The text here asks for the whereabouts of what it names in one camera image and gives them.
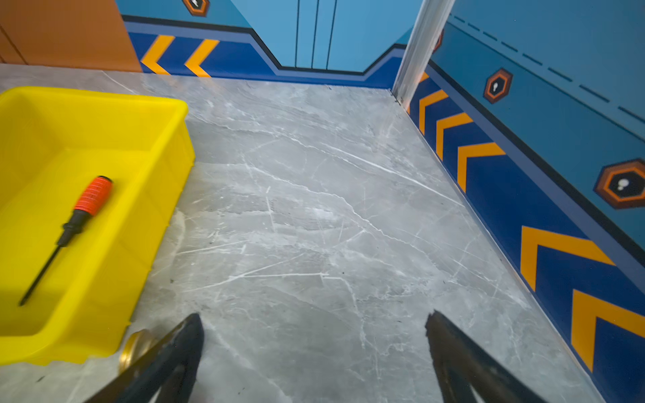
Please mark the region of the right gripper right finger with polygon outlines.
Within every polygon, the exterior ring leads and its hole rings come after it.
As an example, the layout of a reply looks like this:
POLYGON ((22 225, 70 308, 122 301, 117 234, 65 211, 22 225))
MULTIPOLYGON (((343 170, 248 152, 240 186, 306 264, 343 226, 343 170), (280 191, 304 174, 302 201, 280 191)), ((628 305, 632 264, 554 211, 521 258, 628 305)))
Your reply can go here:
POLYGON ((426 337, 445 402, 543 402, 443 313, 428 315, 426 337))

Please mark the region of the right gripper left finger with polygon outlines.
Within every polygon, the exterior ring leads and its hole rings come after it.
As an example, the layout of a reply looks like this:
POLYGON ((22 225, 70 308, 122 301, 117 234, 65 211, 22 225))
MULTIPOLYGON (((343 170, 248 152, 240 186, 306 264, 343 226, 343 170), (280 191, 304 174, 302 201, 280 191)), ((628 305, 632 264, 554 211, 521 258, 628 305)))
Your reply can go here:
POLYGON ((193 313, 88 401, 188 402, 204 340, 201 317, 193 313))

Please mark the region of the red black screwdriver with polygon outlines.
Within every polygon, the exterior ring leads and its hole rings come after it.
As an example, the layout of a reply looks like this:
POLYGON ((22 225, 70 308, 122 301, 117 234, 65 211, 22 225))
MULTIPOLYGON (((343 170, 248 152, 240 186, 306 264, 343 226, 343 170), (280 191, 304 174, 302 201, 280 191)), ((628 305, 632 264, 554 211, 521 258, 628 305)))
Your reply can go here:
POLYGON ((113 185, 113 181, 107 176, 97 176, 86 187, 72 210, 72 216, 62 226, 62 234, 55 244, 54 251, 19 301, 18 305, 20 307, 23 307, 30 300, 30 297, 45 277, 48 268, 52 265, 58 253, 67 247, 75 236, 83 231, 91 218, 99 213, 109 199, 113 185))

